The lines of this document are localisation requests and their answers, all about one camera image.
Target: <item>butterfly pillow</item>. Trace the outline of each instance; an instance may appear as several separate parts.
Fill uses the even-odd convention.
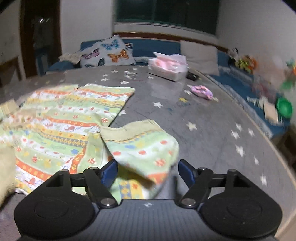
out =
[[[130,65],[135,63],[132,51],[119,35],[97,42],[95,45],[100,45],[100,50],[104,53],[105,65]]]
[[[84,49],[83,51],[80,51],[79,53],[82,54],[80,58],[81,68],[105,65],[104,56],[106,56],[106,54],[101,53],[97,43],[89,48]]]

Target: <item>wall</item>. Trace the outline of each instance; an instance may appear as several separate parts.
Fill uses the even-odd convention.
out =
[[[78,51],[83,41],[112,36],[112,0],[61,0],[60,11],[63,53]]]
[[[187,37],[218,44],[218,39],[211,34],[197,30],[169,26],[165,24],[144,24],[144,23],[124,23],[120,22],[114,25],[114,32],[145,32],[170,34],[175,36]]]
[[[281,0],[221,0],[219,45],[240,54],[296,58],[296,13]]]
[[[15,0],[0,14],[0,63],[18,56],[22,79],[25,79],[20,45],[20,3]]]

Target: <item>doorway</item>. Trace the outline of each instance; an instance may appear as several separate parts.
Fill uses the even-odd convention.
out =
[[[61,56],[60,0],[22,0],[20,40],[26,77],[44,75]]]

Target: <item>window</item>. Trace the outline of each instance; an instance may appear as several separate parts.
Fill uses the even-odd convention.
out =
[[[219,0],[117,0],[117,21],[152,22],[216,33]]]

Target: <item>brown door frame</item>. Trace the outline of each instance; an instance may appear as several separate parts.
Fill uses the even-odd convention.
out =
[[[33,48],[33,39],[28,36],[33,36],[33,28],[30,21],[25,19],[25,9],[26,5],[30,0],[22,0],[20,8],[20,42],[22,49],[22,59],[25,69],[26,77],[31,77],[37,75],[37,69],[35,65],[35,55]],[[57,14],[55,16],[55,26],[54,26],[54,45],[56,47],[55,51],[58,55],[62,54],[61,48],[61,36],[60,36],[60,0],[57,0]]]

